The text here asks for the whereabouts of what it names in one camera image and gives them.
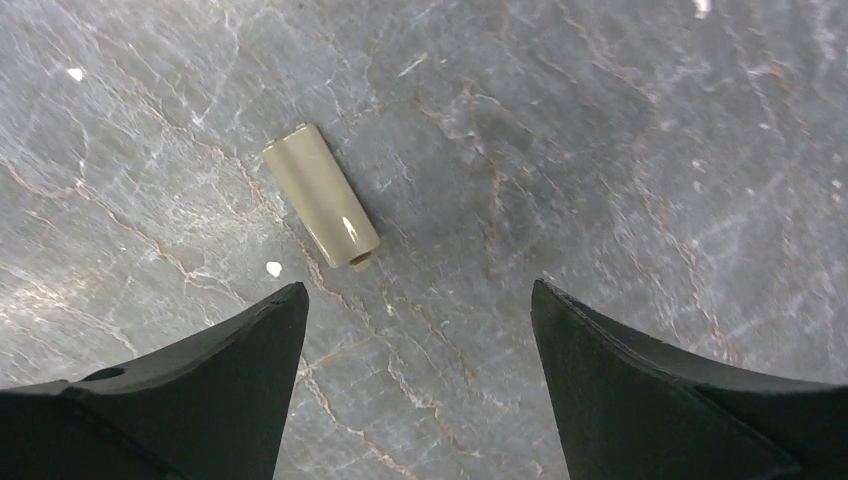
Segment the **beige battery cover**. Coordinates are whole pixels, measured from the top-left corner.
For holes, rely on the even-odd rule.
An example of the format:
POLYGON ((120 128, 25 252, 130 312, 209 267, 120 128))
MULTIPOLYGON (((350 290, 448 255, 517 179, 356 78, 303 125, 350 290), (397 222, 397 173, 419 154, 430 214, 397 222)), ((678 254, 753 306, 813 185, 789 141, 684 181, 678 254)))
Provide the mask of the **beige battery cover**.
POLYGON ((380 237, 317 126, 299 125, 262 158, 329 266, 369 267, 380 237))

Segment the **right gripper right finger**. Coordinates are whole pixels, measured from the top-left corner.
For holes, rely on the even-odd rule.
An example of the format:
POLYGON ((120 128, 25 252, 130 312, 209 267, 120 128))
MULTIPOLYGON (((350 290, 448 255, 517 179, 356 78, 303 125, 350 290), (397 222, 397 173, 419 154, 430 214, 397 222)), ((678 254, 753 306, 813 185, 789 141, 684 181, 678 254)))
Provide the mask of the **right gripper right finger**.
POLYGON ((723 364, 544 280, 532 327, 573 479, 843 479, 847 389, 723 364))

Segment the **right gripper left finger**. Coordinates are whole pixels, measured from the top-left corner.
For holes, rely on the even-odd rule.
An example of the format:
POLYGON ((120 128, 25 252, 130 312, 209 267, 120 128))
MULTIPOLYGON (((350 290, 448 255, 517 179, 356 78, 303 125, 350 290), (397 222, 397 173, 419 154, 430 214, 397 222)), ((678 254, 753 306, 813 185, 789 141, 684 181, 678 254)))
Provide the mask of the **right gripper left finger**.
POLYGON ((5 479, 270 479, 304 343, 302 283, 171 345, 1 393, 5 479))

